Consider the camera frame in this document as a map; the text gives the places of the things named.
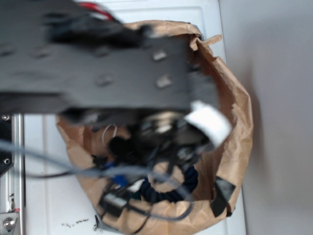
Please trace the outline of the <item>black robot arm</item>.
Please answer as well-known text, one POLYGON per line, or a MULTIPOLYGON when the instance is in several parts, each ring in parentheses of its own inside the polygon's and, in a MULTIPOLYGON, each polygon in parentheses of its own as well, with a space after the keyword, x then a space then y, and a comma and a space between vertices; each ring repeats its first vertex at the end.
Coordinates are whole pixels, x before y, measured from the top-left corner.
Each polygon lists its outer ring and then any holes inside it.
POLYGON ((116 165, 191 165, 221 144, 212 77, 185 39, 126 28, 95 3, 0 3, 0 112, 57 114, 93 130, 117 124, 116 165))

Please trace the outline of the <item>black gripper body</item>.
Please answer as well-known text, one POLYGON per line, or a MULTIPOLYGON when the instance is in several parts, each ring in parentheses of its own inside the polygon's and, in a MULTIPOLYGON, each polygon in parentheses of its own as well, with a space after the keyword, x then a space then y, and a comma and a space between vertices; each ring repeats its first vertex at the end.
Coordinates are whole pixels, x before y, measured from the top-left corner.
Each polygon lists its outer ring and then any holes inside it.
POLYGON ((117 165, 154 166, 169 162, 187 167, 215 149, 209 137, 178 113, 149 116, 128 124, 126 129, 130 137, 117 136, 108 143, 117 165))

